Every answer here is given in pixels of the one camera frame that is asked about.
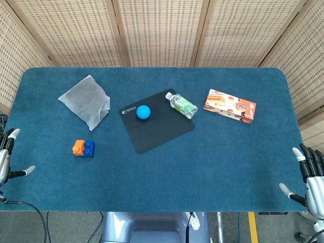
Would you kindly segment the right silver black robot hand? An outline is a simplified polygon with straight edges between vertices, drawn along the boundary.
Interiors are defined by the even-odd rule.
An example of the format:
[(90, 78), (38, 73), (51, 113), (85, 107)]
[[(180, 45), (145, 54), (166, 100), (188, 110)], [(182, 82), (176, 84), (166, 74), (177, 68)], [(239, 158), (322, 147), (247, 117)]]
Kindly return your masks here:
[(283, 183), (279, 183), (279, 187), (289, 199), (306, 207), (314, 218), (323, 220), (323, 153), (302, 143), (292, 151), (299, 163), (305, 195), (291, 192)]

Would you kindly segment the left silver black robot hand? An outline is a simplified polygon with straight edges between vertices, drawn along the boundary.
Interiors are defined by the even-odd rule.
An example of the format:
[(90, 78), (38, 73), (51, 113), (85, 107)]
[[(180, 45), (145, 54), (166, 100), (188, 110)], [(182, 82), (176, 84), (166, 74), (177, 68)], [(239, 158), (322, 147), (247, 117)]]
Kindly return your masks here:
[(36, 166), (30, 166), (22, 171), (11, 171), (10, 161), (15, 140), (20, 133), (20, 129), (11, 128), (1, 135), (1, 186), (9, 179), (25, 177), (31, 174)]

